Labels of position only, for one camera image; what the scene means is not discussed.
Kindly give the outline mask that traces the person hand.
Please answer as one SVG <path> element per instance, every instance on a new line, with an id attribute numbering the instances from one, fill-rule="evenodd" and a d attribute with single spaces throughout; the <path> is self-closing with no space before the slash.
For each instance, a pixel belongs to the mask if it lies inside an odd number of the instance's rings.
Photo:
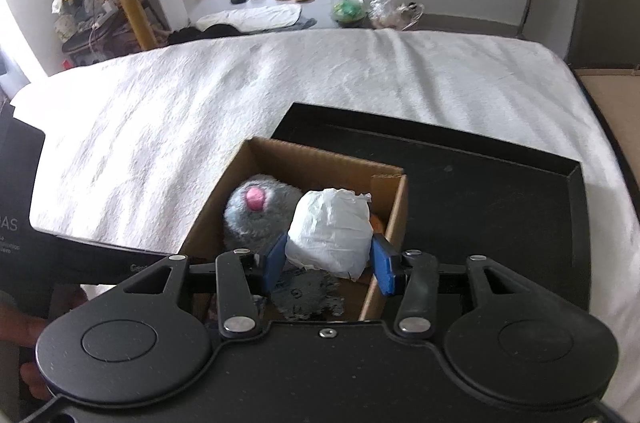
<path id="1" fill-rule="evenodd" d="M 88 295 L 80 285 L 55 287 L 55 296 L 62 313 L 68 313 L 88 301 Z M 8 294 L 1 293 L 2 345 L 16 346 L 19 351 L 22 348 L 32 349 L 47 324 L 46 319 L 22 313 Z M 49 401 L 52 398 L 35 362 L 17 361 L 13 369 L 20 379 L 18 389 L 27 389 L 29 395 L 39 401 Z"/>

